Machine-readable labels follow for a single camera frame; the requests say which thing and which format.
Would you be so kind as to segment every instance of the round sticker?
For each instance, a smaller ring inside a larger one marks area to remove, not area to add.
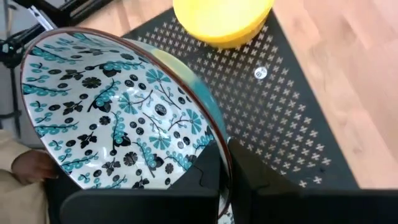
[[[257,79],[263,79],[267,76],[268,71],[266,67],[259,67],[256,68],[256,70],[254,71],[254,76]]]

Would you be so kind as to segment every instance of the person's hand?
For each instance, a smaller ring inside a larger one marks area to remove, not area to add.
[[[55,179],[54,161],[44,151],[30,150],[19,155],[12,163],[12,173],[28,180]]]

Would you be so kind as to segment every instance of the yellow object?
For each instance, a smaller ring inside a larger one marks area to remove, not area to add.
[[[238,47],[256,36],[274,0],[173,0],[185,30],[214,47]]]

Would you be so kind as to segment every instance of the black patterned mat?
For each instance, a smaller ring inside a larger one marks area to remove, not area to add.
[[[354,177],[273,12],[252,41],[215,49],[188,35],[169,9],[124,36],[187,64],[210,88],[227,131],[302,187],[357,189]],[[268,75],[254,76],[259,67]]]

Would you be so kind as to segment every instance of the wooden floor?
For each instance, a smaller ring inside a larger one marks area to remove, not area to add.
[[[82,26],[123,35],[172,0],[115,0]],[[398,1],[275,0],[274,11],[362,188],[398,188]]]

